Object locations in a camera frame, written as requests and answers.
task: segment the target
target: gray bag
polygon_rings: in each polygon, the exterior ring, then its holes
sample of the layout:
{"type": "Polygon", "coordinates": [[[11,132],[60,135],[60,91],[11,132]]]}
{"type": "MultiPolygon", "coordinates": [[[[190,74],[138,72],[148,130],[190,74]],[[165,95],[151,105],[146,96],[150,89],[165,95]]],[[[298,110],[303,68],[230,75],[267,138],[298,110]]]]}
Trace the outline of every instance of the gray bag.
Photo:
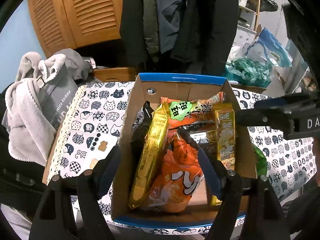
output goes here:
{"type": "MultiPolygon", "coordinates": [[[[44,81],[40,77],[37,82],[39,85],[44,81]]],[[[63,64],[56,77],[45,83],[40,89],[38,100],[43,115],[56,130],[64,120],[77,89],[78,86],[70,77],[65,64],[63,64]]]]}

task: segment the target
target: gold snack package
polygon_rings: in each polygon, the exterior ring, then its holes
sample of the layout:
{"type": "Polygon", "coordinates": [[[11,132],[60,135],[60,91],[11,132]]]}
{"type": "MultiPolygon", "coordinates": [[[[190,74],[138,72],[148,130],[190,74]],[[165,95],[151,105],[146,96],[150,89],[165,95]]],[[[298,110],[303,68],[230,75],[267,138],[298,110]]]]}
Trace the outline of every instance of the gold snack package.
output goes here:
{"type": "Polygon", "coordinates": [[[165,137],[168,128],[168,104],[164,102],[156,111],[153,112],[153,118],[146,135],[143,151],[137,166],[134,182],[128,201],[130,208],[134,209],[140,206],[146,195],[155,173],[157,171],[159,153],[164,149],[165,137]]]}
{"type": "MultiPolygon", "coordinates": [[[[214,122],[217,127],[217,159],[226,169],[235,169],[235,112],[232,104],[215,105],[214,122]]],[[[220,205],[221,201],[212,196],[211,205],[220,205]]]]}

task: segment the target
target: cardboard box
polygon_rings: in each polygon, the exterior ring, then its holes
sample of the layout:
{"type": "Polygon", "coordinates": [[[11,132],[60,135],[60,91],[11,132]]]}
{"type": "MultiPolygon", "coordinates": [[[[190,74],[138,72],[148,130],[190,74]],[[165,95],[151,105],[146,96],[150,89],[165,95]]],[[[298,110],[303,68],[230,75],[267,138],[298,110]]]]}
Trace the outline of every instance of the cardboard box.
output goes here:
{"type": "MultiPolygon", "coordinates": [[[[119,145],[122,150],[121,164],[113,182],[113,196],[111,216],[115,222],[138,224],[143,227],[161,226],[176,227],[177,225],[204,225],[217,214],[217,207],[210,207],[210,194],[207,197],[205,182],[203,181],[189,205],[182,213],[145,212],[139,208],[131,210],[128,207],[128,197],[131,182],[136,171],[133,166],[130,141],[132,124],[136,115],[146,100],[152,104],[159,104],[160,97],[168,97],[184,101],[208,99],[218,92],[225,92],[225,102],[230,102],[234,110],[240,106],[233,90],[225,78],[201,76],[191,74],[141,73],[137,76],[131,91],[124,127],[119,145]]],[[[236,140],[236,171],[244,177],[256,178],[255,155],[246,127],[236,127],[239,138],[236,140]]],[[[246,199],[243,199],[241,209],[246,209],[246,199]]]]}

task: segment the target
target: black snack bag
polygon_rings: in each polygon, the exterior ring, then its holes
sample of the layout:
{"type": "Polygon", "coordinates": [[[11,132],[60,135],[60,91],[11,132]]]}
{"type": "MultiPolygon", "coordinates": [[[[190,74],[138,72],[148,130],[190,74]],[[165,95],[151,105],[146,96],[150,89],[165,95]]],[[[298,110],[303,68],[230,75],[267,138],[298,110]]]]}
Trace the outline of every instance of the black snack bag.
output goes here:
{"type": "Polygon", "coordinates": [[[140,156],[145,143],[145,137],[148,133],[152,121],[152,112],[153,109],[150,106],[150,102],[145,101],[142,110],[138,112],[137,118],[132,125],[133,134],[130,145],[133,153],[133,161],[135,167],[138,165],[140,160],[140,156]]]}

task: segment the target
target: wooden cabinet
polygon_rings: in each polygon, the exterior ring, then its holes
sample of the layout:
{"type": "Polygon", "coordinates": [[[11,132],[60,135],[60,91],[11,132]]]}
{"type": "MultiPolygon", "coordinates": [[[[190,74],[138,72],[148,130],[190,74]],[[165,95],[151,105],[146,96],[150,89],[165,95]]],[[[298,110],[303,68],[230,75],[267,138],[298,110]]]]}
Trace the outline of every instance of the wooden cabinet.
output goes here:
{"type": "Polygon", "coordinates": [[[122,0],[28,0],[31,20],[47,57],[120,38],[122,0]]]}

